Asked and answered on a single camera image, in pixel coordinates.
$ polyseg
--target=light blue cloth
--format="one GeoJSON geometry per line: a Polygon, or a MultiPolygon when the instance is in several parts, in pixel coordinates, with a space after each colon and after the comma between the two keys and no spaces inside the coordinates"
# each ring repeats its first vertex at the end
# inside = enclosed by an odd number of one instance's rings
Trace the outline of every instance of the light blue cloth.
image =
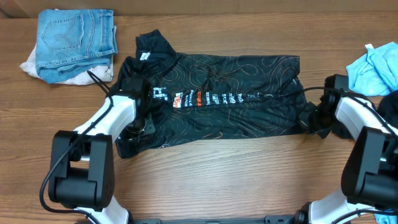
{"type": "Polygon", "coordinates": [[[36,70],[47,83],[109,66],[117,52],[112,10],[47,9],[39,14],[36,70]]]}
{"type": "Polygon", "coordinates": [[[346,67],[350,90],[365,96],[386,96],[398,90],[398,45],[366,48],[367,54],[346,67]]]}
{"type": "Polygon", "coordinates": [[[393,215],[378,215],[374,214],[378,224],[397,224],[397,217],[393,215]]]}

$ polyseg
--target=black fabric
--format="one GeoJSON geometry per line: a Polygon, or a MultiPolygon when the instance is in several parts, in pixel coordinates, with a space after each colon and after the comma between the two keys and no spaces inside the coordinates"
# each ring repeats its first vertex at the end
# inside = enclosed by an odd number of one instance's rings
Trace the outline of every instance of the black fabric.
{"type": "Polygon", "coordinates": [[[398,128],[398,90],[385,96],[377,112],[393,127],[398,128]]]}
{"type": "Polygon", "coordinates": [[[136,42],[136,58],[125,59],[113,89],[123,89],[131,77],[148,79],[154,88],[148,112],[156,131],[138,136],[125,129],[116,140],[122,158],[198,139],[303,132],[296,109],[306,104],[304,94],[283,97],[303,89],[297,78],[298,56],[176,53],[158,30],[140,35],[136,42]],[[142,57],[148,52],[145,60],[142,57]]]}

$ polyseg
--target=patterned fabric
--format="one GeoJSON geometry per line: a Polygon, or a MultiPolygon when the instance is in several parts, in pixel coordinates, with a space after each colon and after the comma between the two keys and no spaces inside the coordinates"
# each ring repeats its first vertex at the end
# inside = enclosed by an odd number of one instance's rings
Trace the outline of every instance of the patterned fabric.
{"type": "Polygon", "coordinates": [[[126,58],[113,88],[123,89],[130,77],[146,78],[156,131],[138,136],[125,129],[116,140],[122,158],[199,139],[302,133],[296,117],[306,104],[304,94],[284,97],[303,89],[298,56],[176,53],[158,30],[136,42],[136,58],[126,58]]]}

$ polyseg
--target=stack of folded clothes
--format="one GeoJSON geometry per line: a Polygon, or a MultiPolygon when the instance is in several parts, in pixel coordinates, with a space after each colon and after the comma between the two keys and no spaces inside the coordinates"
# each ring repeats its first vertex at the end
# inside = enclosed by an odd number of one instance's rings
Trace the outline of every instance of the stack of folded clothes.
{"type": "Polygon", "coordinates": [[[105,9],[45,10],[40,13],[37,43],[21,69],[47,83],[85,85],[113,77],[118,52],[113,11],[105,9]]]}

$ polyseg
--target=wooden surface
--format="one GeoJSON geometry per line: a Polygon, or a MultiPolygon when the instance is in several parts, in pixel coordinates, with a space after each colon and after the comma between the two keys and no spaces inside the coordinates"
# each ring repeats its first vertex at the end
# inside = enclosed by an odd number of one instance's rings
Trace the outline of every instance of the wooden surface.
{"type": "MultiPolygon", "coordinates": [[[[134,37],[159,29],[188,54],[301,57],[304,87],[322,86],[365,53],[398,39],[395,12],[117,17],[119,54],[135,55],[134,37]]],[[[35,19],[3,19],[0,30],[0,223],[73,223],[79,215],[46,212],[39,203],[53,135],[73,130],[103,104],[95,85],[47,85],[22,72],[35,44],[35,19]]],[[[306,94],[318,103],[320,91],[306,94]]],[[[354,145],[329,135],[207,140],[120,159],[116,197],[135,218],[234,218],[294,213],[340,186],[354,145]]],[[[356,223],[374,223],[372,217],[356,223]]]]}
{"type": "Polygon", "coordinates": [[[0,0],[11,17],[36,18],[44,9],[112,9],[117,16],[268,12],[398,11],[396,0],[0,0]]]}

